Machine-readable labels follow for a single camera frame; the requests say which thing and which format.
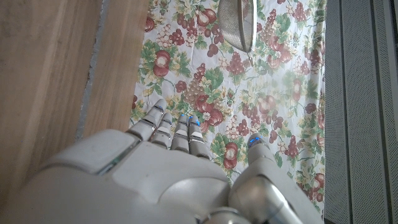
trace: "white plastic robot hand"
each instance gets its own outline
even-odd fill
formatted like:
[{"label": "white plastic robot hand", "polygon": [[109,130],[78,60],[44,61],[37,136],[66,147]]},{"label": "white plastic robot hand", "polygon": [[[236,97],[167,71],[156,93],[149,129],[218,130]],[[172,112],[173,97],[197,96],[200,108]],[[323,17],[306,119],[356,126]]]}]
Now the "white plastic robot hand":
[{"label": "white plastic robot hand", "polygon": [[105,130],[51,158],[0,223],[321,223],[260,135],[231,189],[208,160],[196,117],[179,117],[167,150],[165,107],[159,100],[126,133]]}]

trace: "metal grille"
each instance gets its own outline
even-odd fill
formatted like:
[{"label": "metal grille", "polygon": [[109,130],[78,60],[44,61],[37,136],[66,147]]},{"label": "metal grille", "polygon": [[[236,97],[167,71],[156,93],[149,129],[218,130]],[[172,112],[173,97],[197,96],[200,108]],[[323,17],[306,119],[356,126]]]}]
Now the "metal grille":
[{"label": "metal grille", "polygon": [[387,223],[371,6],[342,1],[349,164],[354,223]]},{"label": "metal grille", "polygon": [[394,45],[394,40],[388,40],[386,37],[386,29],[391,29],[391,27],[386,27],[386,20],[384,13],[389,13],[389,6],[383,5],[385,1],[374,1],[374,13],[376,22],[376,35],[377,35],[377,49],[379,56],[379,71],[381,78],[381,90],[382,90],[382,107],[384,115],[384,128],[385,128],[385,139],[387,148],[387,158],[388,158],[388,168],[389,168],[389,181],[391,189],[391,204],[392,204],[392,214],[394,223],[398,222],[397,217],[397,201],[398,201],[398,142],[396,136],[396,123],[394,119],[394,107],[393,107],[393,94],[391,88],[391,75],[397,75],[396,73],[391,73],[390,68],[390,58],[388,41]]},{"label": "metal grille", "polygon": [[341,58],[340,3],[328,1],[326,19],[326,110],[325,110],[325,218],[350,223],[347,148]]}]

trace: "mesh sieve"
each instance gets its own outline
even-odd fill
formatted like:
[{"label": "mesh sieve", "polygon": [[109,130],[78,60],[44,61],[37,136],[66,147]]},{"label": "mesh sieve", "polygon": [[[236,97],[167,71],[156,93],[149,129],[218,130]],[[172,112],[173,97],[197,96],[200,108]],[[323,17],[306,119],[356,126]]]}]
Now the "mesh sieve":
[{"label": "mesh sieve", "polygon": [[224,40],[249,53],[256,45],[256,0],[220,0],[218,21]]}]

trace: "fruit pattern fabric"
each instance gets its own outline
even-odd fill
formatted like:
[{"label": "fruit pattern fabric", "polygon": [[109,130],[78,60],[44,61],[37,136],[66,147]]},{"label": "fruit pattern fabric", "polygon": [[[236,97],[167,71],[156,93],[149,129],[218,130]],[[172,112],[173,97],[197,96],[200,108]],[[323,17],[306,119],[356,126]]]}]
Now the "fruit pattern fabric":
[{"label": "fruit pattern fabric", "polygon": [[263,135],[323,217],[325,0],[258,0],[252,67],[220,32],[218,0],[150,0],[131,124],[159,98],[174,121],[195,114],[231,184]]}]

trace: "wooden surface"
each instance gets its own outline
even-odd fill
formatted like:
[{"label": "wooden surface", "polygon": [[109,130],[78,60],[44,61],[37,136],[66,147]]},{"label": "wooden surface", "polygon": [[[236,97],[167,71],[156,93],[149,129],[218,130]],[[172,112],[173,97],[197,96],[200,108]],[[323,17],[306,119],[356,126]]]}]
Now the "wooden surface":
[{"label": "wooden surface", "polygon": [[109,2],[83,137],[128,128],[148,6],[148,0]]},{"label": "wooden surface", "polygon": [[101,0],[0,1],[0,207],[73,144]]}]

